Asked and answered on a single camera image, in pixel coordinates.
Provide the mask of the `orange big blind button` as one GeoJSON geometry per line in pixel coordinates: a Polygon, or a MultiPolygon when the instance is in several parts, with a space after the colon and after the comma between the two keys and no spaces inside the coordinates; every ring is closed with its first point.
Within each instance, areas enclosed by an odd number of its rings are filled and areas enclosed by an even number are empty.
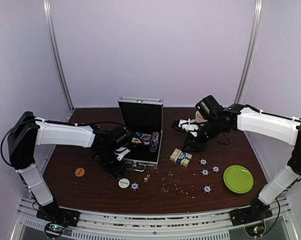
{"type": "Polygon", "coordinates": [[[85,175],[85,169],[82,168],[82,167],[79,167],[75,170],[74,174],[76,177],[80,178],[80,177],[83,177],[85,175]]]}

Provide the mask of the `aluminium poker case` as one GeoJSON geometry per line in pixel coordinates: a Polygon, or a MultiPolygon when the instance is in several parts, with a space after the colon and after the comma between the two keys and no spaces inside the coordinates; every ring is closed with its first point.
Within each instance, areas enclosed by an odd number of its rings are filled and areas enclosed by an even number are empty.
{"type": "Polygon", "coordinates": [[[144,172],[147,167],[157,167],[163,137],[164,100],[121,96],[118,99],[118,106],[123,123],[130,128],[131,133],[130,152],[123,158],[130,165],[126,169],[133,172],[144,172]],[[142,135],[152,135],[153,132],[159,132],[158,151],[151,153],[150,145],[131,143],[135,132],[141,132],[142,135]]]}

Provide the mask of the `Texas Hold'em card box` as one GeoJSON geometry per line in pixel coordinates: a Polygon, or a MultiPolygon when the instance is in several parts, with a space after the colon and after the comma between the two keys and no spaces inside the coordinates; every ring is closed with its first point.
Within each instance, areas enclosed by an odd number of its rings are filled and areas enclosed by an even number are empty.
{"type": "Polygon", "coordinates": [[[182,150],[176,148],[170,155],[169,159],[174,163],[187,167],[192,159],[193,155],[188,152],[183,152],[182,150]]]}

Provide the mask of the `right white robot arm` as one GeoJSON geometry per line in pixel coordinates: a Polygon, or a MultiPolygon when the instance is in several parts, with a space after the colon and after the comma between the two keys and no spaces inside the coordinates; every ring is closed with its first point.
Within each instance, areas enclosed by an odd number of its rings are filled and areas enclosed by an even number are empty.
{"type": "MultiPolygon", "coordinates": [[[[250,102],[254,107],[263,109],[267,112],[274,114],[280,114],[284,116],[301,116],[301,99],[296,98],[292,100],[259,100],[250,102]]],[[[207,150],[202,153],[195,153],[197,158],[208,158],[211,163],[213,158],[221,159],[223,163],[230,163],[231,157],[235,157],[235,160],[244,160],[244,163],[248,163],[248,158],[244,157],[243,150],[236,150],[234,154],[226,153],[226,149],[235,148],[235,138],[231,138],[233,142],[229,145],[220,145],[210,143],[207,150]]],[[[248,132],[247,139],[251,143],[251,147],[255,152],[256,157],[259,160],[260,167],[263,169],[265,176],[269,179],[275,176],[275,174],[284,166],[289,160],[292,154],[293,147],[286,143],[276,140],[271,137],[263,136],[257,133],[248,132]]],[[[286,192],[288,203],[292,209],[292,212],[297,220],[301,221],[301,181],[296,183],[291,190],[286,192]]]]}

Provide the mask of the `beige ceramic mug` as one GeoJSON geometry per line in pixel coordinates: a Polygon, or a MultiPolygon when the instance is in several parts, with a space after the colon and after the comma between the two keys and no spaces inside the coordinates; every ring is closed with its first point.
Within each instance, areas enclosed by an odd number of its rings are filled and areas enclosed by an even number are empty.
{"type": "Polygon", "coordinates": [[[205,118],[201,115],[201,113],[200,113],[199,111],[196,111],[196,112],[195,112],[195,122],[196,122],[197,124],[200,124],[200,125],[202,126],[202,125],[205,124],[207,121],[208,121],[208,120],[205,119],[205,118]]]}

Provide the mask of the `blue small blind button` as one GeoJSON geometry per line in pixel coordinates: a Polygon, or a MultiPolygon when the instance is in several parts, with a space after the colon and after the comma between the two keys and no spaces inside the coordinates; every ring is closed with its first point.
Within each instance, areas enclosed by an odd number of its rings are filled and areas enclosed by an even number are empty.
{"type": "Polygon", "coordinates": [[[143,136],[143,133],[140,131],[134,132],[133,133],[133,137],[134,138],[141,138],[143,136]]]}

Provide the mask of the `purple poker chip top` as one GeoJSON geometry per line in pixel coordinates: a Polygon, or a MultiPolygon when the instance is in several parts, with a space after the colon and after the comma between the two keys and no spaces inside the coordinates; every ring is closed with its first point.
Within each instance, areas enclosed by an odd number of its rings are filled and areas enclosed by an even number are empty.
{"type": "Polygon", "coordinates": [[[199,160],[199,164],[200,164],[201,166],[206,166],[206,165],[208,164],[208,162],[207,162],[206,159],[202,158],[202,159],[199,160]]]}

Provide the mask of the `blue round button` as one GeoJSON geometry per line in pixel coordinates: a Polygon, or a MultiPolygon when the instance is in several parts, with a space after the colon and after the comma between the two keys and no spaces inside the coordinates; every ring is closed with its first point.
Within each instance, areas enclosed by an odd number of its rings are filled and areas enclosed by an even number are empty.
{"type": "Polygon", "coordinates": [[[151,141],[152,137],[149,134],[143,134],[141,139],[146,144],[146,143],[149,143],[151,141]]]}

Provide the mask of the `white dealer button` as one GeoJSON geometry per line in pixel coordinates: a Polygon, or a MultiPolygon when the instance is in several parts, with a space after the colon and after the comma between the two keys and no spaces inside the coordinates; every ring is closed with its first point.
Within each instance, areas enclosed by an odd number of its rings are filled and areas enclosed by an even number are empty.
{"type": "Polygon", "coordinates": [[[127,179],[127,178],[121,178],[119,181],[118,181],[118,186],[122,189],[126,189],[130,186],[130,180],[127,179]]]}

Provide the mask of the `right row poker chips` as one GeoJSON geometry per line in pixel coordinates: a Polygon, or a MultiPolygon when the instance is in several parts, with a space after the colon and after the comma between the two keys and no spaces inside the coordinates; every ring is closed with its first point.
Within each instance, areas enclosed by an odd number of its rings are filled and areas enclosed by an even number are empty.
{"type": "Polygon", "coordinates": [[[151,135],[150,143],[149,143],[149,151],[151,153],[156,153],[159,149],[160,143],[160,133],[155,131],[151,135]]]}

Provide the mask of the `purple poker chip middle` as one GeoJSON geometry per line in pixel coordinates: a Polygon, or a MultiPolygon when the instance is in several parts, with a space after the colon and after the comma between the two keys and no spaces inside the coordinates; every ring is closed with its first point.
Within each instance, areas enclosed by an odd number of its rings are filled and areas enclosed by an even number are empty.
{"type": "Polygon", "coordinates": [[[207,176],[209,176],[209,174],[210,174],[210,172],[209,172],[208,169],[204,168],[204,169],[201,170],[201,175],[202,176],[207,177],[207,176]]]}

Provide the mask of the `purple poker chip near dealer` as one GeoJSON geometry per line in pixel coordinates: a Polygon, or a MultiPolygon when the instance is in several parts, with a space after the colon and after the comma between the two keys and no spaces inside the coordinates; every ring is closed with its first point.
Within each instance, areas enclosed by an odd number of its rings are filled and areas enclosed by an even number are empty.
{"type": "Polygon", "coordinates": [[[138,191],[140,189],[140,184],[137,183],[137,182],[133,182],[131,185],[130,185],[130,189],[132,191],[138,191]]]}

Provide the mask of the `green plate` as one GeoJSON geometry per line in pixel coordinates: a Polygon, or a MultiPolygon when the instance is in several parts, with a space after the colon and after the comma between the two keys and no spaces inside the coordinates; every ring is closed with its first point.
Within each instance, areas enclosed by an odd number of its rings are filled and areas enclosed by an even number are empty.
{"type": "Polygon", "coordinates": [[[250,171],[240,165],[229,166],[223,173],[225,186],[236,194],[246,194],[254,186],[254,178],[250,171]]]}

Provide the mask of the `purple poker chip bottom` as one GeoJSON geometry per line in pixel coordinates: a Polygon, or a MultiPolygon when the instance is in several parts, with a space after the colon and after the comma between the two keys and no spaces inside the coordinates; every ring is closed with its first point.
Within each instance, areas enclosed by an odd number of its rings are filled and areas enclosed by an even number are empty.
{"type": "Polygon", "coordinates": [[[205,193],[205,194],[210,194],[212,192],[212,187],[210,185],[204,185],[202,187],[202,191],[205,193]]]}

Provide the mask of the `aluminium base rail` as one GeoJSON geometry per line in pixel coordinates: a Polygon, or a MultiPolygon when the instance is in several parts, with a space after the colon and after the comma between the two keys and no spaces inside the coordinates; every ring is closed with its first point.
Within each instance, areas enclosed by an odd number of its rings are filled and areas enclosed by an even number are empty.
{"type": "Polygon", "coordinates": [[[255,226],[265,224],[263,240],[298,240],[295,220],[285,197],[270,205],[265,220],[233,225],[230,209],[180,214],[115,214],[81,210],[76,226],[60,240],[253,240],[255,226]]]}

